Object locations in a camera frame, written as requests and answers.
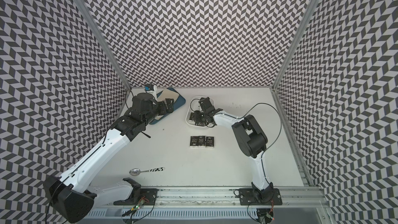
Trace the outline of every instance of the black and white zigzag backdrop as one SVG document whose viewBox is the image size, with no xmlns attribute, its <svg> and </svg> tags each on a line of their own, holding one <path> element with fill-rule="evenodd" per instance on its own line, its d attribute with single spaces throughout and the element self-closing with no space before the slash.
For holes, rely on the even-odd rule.
<svg viewBox="0 0 398 224">
<path fill-rule="evenodd" d="M 43 221 L 42 180 L 97 143 L 125 90 L 71 0 L 0 0 L 0 86 L 0 223 Z"/>
<path fill-rule="evenodd" d="M 132 86 L 272 85 L 309 0 L 84 0 Z"/>
<path fill-rule="evenodd" d="M 339 223 L 398 223 L 398 0 L 321 0 L 279 87 Z"/>
</svg>

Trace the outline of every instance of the spoon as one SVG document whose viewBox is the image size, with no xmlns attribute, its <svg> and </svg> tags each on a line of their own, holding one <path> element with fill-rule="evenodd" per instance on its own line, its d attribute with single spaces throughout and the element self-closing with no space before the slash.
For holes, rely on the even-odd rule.
<svg viewBox="0 0 398 224">
<path fill-rule="evenodd" d="M 164 167 L 144 170 L 143 172 L 161 172 L 161 171 L 164 171 Z M 130 175 L 136 176 L 136 175 L 139 175 L 140 173 L 142 173 L 142 171 L 140 169 L 132 169 L 132 170 L 130 170 L 129 173 L 130 173 Z"/>
</svg>

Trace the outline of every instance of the black snack package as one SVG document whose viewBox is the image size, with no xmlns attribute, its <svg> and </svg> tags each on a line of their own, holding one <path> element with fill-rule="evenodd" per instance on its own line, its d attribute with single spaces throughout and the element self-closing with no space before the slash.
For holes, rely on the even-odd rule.
<svg viewBox="0 0 398 224">
<path fill-rule="evenodd" d="M 206 137 L 206 147 L 214 148 L 214 137 Z"/>
<path fill-rule="evenodd" d="M 198 136 L 191 136 L 190 147 L 198 147 Z"/>
<path fill-rule="evenodd" d="M 198 136 L 198 147 L 206 147 L 206 136 Z"/>
</svg>

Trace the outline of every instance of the mounting plate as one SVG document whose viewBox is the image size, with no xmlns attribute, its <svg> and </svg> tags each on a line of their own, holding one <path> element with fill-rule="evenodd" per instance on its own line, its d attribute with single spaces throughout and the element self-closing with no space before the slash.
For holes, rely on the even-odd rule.
<svg viewBox="0 0 398 224">
<path fill-rule="evenodd" d="M 252 188 L 246 188 L 246 189 L 238 189 L 239 191 L 239 200 L 240 200 L 240 204 L 242 206 L 247 206 L 252 202 L 256 202 L 256 199 L 253 196 L 253 189 Z M 273 201 L 274 201 L 274 206 L 279 206 L 282 205 L 282 197 L 281 197 L 281 193 L 279 192 L 279 189 L 274 188 L 274 195 L 272 197 Z M 258 203 L 259 205 L 265 205 L 265 206 L 271 206 L 271 201 L 265 203 L 265 204 L 261 204 Z"/>
<path fill-rule="evenodd" d="M 158 189 L 141 189 L 140 195 L 144 195 L 145 198 L 149 200 L 149 202 L 145 203 L 145 206 L 153 206 L 158 195 Z M 116 201 L 113 203 L 113 205 L 117 206 L 135 205 L 135 204 L 136 202 L 132 202 L 132 199 L 127 199 L 124 201 Z"/>
</svg>

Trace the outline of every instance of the robotic arm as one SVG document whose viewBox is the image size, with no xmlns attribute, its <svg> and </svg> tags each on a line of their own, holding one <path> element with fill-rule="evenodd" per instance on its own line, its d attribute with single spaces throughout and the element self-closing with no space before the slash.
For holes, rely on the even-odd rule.
<svg viewBox="0 0 398 224">
<path fill-rule="evenodd" d="M 173 112 L 172 99 L 166 103 L 157 102 L 151 92 L 139 93 L 133 97 L 133 107 L 113 123 L 102 138 L 79 162 L 59 177 L 48 176 L 43 183 L 49 205 L 55 208 L 70 223 L 80 221 L 92 208 L 107 203 L 127 202 L 138 204 L 141 185 L 130 178 L 123 181 L 96 187 L 90 185 L 97 173 L 109 160 L 140 132 L 146 129 L 156 116 Z M 214 125 L 231 128 L 241 151 L 251 158 L 253 173 L 253 193 L 257 202 L 266 203 L 273 195 L 272 183 L 268 183 L 266 167 L 261 156 L 266 150 L 267 137 L 256 119 L 248 115 L 243 118 L 230 115 L 222 109 L 215 109 L 209 98 L 199 101 L 201 120 Z"/>
<path fill-rule="evenodd" d="M 250 168 L 253 175 L 251 186 L 254 198 L 259 203 L 269 202 L 273 197 L 274 188 L 272 183 L 268 183 L 271 180 L 267 176 L 267 167 L 262 162 L 268 139 L 256 119 L 252 115 L 240 118 L 222 109 L 215 109 L 209 97 L 201 98 L 199 105 L 202 109 L 200 121 L 206 125 L 212 123 L 233 130 L 240 150 L 251 160 Z"/>
</svg>

